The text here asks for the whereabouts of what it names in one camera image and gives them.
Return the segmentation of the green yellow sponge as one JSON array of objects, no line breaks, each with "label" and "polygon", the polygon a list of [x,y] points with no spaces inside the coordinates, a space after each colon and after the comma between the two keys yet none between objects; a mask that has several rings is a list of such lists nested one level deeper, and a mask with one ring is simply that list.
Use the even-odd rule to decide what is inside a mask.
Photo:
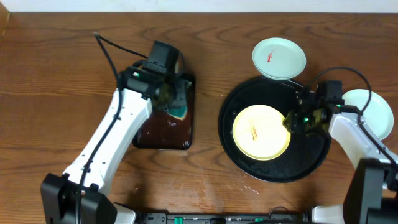
[{"label": "green yellow sponge", "polygon": [[185,106],[170,107],[167,110],[167,114],[175,119],[183,121],[187,116],[188,108]]}]

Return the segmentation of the yellow plate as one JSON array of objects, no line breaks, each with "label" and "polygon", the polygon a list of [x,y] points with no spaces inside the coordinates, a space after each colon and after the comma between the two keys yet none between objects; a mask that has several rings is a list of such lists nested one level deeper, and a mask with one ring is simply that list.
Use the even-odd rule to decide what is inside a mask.
[{"label": "yellow plate", "polygon": [[251,159],[269,161],[279,157],[291,140],[291,133],[282,124],[284,119],[284,115],[271,106],[248,106],[234,119],[235,145]]}]

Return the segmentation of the mint plate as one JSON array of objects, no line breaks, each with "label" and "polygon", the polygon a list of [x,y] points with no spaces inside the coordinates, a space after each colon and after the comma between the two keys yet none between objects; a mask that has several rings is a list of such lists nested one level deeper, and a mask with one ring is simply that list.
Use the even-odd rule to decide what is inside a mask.
[{"label": "mint plate", "polygon": [[[343,94],[343,99],[346,105],[356,106],[361,110],[368,101],[368,96],[368,90],[355,89]],[[386,100],[375,92],[371,93],[370,103],[364,110],[364,118],[379,140],[385,139],[391,133],[394,125],[393,112]]]},{"label": "mint plate", "polygon": [[273,80],[289,80],[300,75],[307,64],[304,51],[291,40],[271,37],[260,41],[252,51],[257,71]]}]

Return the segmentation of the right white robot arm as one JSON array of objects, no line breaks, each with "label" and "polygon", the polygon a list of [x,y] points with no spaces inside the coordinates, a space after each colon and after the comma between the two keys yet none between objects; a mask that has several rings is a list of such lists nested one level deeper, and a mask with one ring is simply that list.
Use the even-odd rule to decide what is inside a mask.
[{"label": "right white robot arm", "polygon": [[383,145],[355,106],[328,105],[301,114],[291,111],[283,121],[291,133],[329,134],[356,169],[341,205],[312,208],[314,223],[397,223],[397,155]]}]

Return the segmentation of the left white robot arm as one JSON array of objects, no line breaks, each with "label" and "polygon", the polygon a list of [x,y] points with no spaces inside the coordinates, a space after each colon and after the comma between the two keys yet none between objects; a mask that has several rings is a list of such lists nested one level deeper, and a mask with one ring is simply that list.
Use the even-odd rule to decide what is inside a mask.
[{"label": "left white robot arm", "polygon": [[46,223],[134,223],[137,214],[108,194],[128,147],[186,150],[192,145],[195,77],[134,66],[88,144],[61,176],[40,186]]}]

